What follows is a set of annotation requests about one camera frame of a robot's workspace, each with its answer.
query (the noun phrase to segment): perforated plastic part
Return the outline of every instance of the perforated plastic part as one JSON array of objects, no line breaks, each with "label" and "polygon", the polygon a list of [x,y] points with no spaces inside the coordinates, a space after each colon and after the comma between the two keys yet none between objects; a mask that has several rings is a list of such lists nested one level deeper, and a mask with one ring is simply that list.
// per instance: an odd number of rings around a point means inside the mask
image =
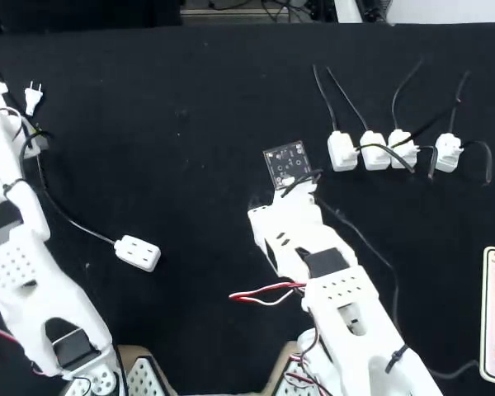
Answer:
[{"label": "perforated plastic part", "polygon": [[298,362],[290,361],[280,378],[279,384],[276,386],[274,396],[319,396],[318,387],[315,384],[306,384],[300,379],[286,376],[285,373],[294,373],[308,378],[308,375],[303,371]]},{"label": "perforated plastic part", "polygon": [[35,279],[36,269],[20,247],[0,246],[0,288],[14,290]]},{"label": "perforated plastic part", "polygon": [[148,359],[136,359],[134,367],[127,374],[129,396],[167,396],[163,391],[161,380]]}]

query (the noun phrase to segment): power adapter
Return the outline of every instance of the power adapter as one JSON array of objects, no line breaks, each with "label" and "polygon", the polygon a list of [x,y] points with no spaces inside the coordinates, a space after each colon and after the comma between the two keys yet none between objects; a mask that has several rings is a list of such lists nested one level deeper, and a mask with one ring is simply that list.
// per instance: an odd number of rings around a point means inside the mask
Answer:
[{"label": "power adapter", "polygon": [[[401,129],[394,130],[389,135],[389,147],[401,158],[403,158],[411,167],[414,167],[417,162],[417,154],[420,151],[418,146],[414,144],[414,140],[409,140],[405,144],[393,147],[397,142],[401,142],[411,136],[410,132],[404,132]],[[405,166],[395,157],[390,158],[390,164],[393,169],[404,169]]]},{"label": "power adapter", "polygon": [[[382,134],[367,130],[360,139],[360,145],[381,144],[385,146],[385,138]],[[361,150],[363,161],[367,171],[381,171],[390,165],[390,155],[379,147],[366,147]]]},{"label": "power adapter", "polygon": [[441,134],[436,140],[438,159],[436,169],[443,172],[453,172],[459,164],[459,158],[464,149],[462,142],[453,134]]},{"label": "power adapter", "polygon": [[358,152],[349,134],[334,130],[328,138],[328,153],[335,172],[351,171],[357,166]]}]

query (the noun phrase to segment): white plastic base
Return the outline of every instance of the white plastic base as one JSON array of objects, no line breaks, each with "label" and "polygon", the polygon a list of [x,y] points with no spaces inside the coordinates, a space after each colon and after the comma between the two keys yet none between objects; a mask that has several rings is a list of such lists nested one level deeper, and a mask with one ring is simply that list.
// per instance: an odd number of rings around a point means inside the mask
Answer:
[{"label": "white plastic base", "polygon": [[[402,130],[394,130],[389,135],[389,147],[392,148],[397,142],[401,142],[402,140],[411,136],[409,132],[404,132]],[[406,144],[402,144],[401,146],[397,146],[393,148],[394,152],[403,158],[411,167],[414,167],[417,162],[417,154],[418,147],[414,145],[413,140],[409,140]],[[400,163],[396,158],[390,158],[390,165],[393,169],[404,169],[405,166]]]},{"label": "white plastic base", "polygon": [[334,130],[328,138],[328,153],[334,172],[351,171],[357,166],[358,152],[349,134]]},{"label": "white plastic base", "polygon": [[459,164],[459,158],[463,148],[460,148],[462,142],[453,134],[441,134],[436,140],[436,149],[438,150],[438,160],[436,169],[443,172],[453,172]]},{"label": "white plastic base", "polygon": [[[382,134],[376,134],[371,130],[367,130],[360,139],[360,145],[366,144],[382,144],[386,145]],[[390,165],[390,156],[387,152],[379,147],[367,147],[361,150],[363,161],[367,171],[382,171]]]},{"label": "white plastic base", "polygon": [[152,364],[144,357],[136,359],[126,376],[126,382],[129,385],[129,396],[167,396]]}]

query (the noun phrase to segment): robotic arm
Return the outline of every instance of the robotic arm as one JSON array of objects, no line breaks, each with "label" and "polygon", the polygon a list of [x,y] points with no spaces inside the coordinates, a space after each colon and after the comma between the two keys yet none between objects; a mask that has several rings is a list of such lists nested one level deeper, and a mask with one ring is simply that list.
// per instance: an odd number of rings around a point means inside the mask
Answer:
[{"label": "robotic arm", "polygon": [[310,374],[332,396],[441,395],[420,357],[403,342],[354,251],[323,224],[312,195],[316,181],[304,177],[309,166],[299,170],[300,179],[296,169],[291,176],[298,152],[299,161],[308,164],[300,142],[265,152],[277,189],[271,205],[247,215],[255,243],[276,274],[306,284],[302,308],[324,345],[305,342],[315,338],[311,331],[299,338]]},{"label": "robotic arm", "polygon": [[[122,368],[110,332],[83,289],[60,270],[45,246],[50,229],[35,192],[22,178],[19,158],[26,136],[35,129],[6,107],[6,91],[0,83],[0,204],[11,201],[21,221],[0,229],[0,313],[40,374],[81,377],[91,381],[94,394],[112,394]],[[32,139],[26,158],[40,154],[42,143],[42,137]],[[51,342],[45,324],[52,318],[77,329]],[[118,394],[125,394],[123,386]]]}]

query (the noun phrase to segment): power plug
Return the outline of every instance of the power plug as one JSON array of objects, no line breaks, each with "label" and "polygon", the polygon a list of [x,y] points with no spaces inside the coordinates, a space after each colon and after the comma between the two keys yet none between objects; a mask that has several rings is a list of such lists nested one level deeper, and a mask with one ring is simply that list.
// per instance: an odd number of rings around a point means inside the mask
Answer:
[{"label": "power plug", "polygon": [[[417,162],[417,154],[418,147],[414,144],[414,140],[409,140],[407,143],[402,144],[400,146],[396,146],[393,148],[393,146],[397,142],[401,142],[402,140],[408,138],[411,136],[409,132],[404,132],[402,130],[394,130],[390,135],[389,135],[389,147],[401,158],[403,158],[411,167],[414,167]],[[396,158],[390,157],[390,165],[393,167],[393,169],[405,169],[405,166],[400,163]]]},{"label": "power plug", "polygon": [[[360,146],[366,146],[367,144],[386,145],[383,135],[371,130],[367,130],[360,139]],[[390,165],[389,154],[379,147],[363,148],[361,154],[367,171],[381,171],[387,169]]]},{"label": "power plug", "polygon": [[118,258],[147,272],[154,271],[161,256],[159,247],[129,235],[115,242],[114,249]]},{"label": "power plug", "polygon": [[459,164],[459,158],[464,151],[461,148],[462,142],[453,134],[441,134],[436,140],[438,150],[438,160],[436,169],[443,172],[453,172]]},{"label": "power plug", "polygon": [[335,172],[351,171],[357,166],[358,152],[349,134],[334,130],[328,138],[328,153]]}]

